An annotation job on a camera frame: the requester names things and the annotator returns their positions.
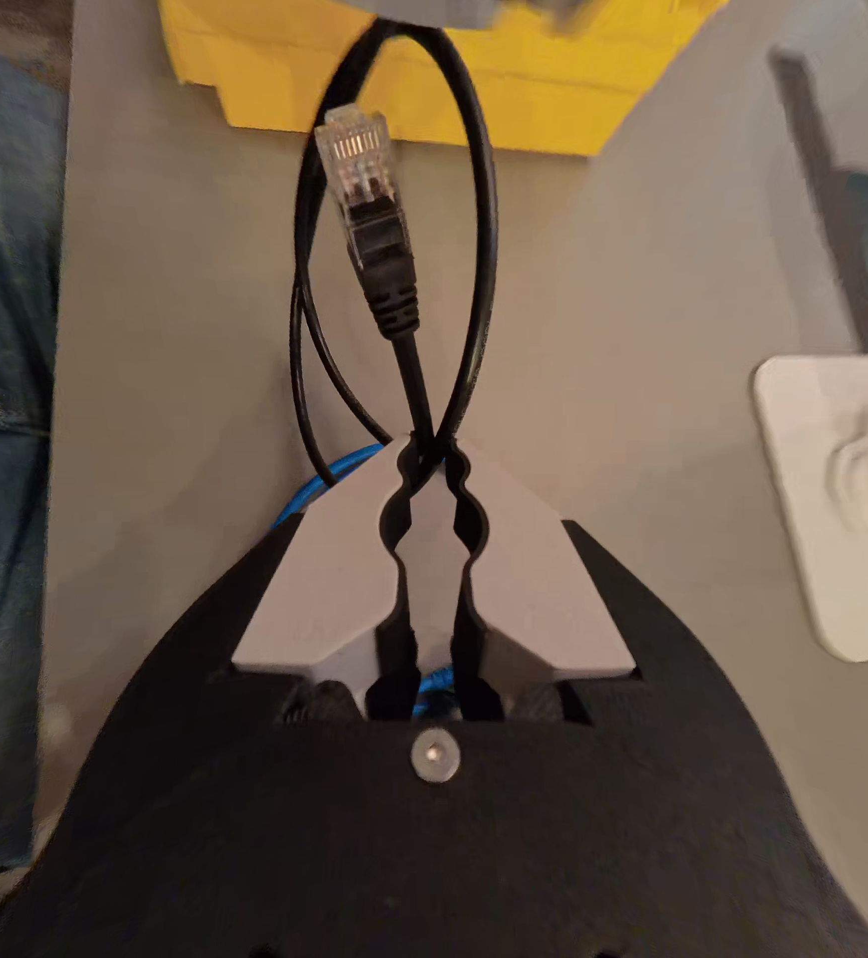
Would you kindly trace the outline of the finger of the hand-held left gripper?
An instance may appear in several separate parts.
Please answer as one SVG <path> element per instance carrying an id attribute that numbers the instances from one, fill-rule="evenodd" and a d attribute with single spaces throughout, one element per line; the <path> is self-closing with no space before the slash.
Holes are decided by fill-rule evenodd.
<path id="1" fill-rule="evenodd" d="M 500 1 L 351 1 L 376 17 L 443 30 L 488 30 Z"/>

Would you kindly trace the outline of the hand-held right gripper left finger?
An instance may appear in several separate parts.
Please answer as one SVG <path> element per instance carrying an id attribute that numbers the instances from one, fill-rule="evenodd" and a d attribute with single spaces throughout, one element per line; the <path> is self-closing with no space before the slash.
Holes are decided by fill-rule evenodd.
<path id="1" fill-rule="evenodd" d="M 343 684 L 366 715 L 411 715 L 416 635 L 396 548 L 416 443 L 393 440 L 299 519 L 233 655 L 241 672 Z"/>

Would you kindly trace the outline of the yellow bin with divider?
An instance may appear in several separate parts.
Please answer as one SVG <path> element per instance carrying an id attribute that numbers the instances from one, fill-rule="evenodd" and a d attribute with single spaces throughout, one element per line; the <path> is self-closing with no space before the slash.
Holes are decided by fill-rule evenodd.
<path id="1" fill-rule="evenodd" d="M 569 25 L 503 3 L 489 30 L 448 30 L 499 150 L 591 157 L 725 1 L 593 2 Z M 177 79 L 213 88 L 230 126 L 307 133 L 372 15 L 342 2 L 162 1 Z M 416 43 L 385 44 L 359 101 L 392 138 L 465 142 L 440 72 Z"/>

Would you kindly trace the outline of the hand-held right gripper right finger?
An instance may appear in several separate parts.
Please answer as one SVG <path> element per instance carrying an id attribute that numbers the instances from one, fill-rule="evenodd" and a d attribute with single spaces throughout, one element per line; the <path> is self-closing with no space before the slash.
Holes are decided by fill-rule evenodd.
<path id="1" fill-rule="evenodd" d="M 636 671 L 560 514 L 471 443 L 445 460 L 464 563 L 450 653 L 463 708 Z"/>

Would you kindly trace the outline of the white stand base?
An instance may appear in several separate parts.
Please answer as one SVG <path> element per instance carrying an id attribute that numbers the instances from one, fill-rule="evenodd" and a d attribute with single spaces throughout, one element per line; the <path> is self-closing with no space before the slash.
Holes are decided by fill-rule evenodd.
<path id="1" fill-rule="evenodd" d="M 815 635 L 842 661 L 868 662 L 868 534 L 844 526 L 826 489 L 830 454 L 868 403 L 868 354 L 779 355 L 753 400 Z"/>

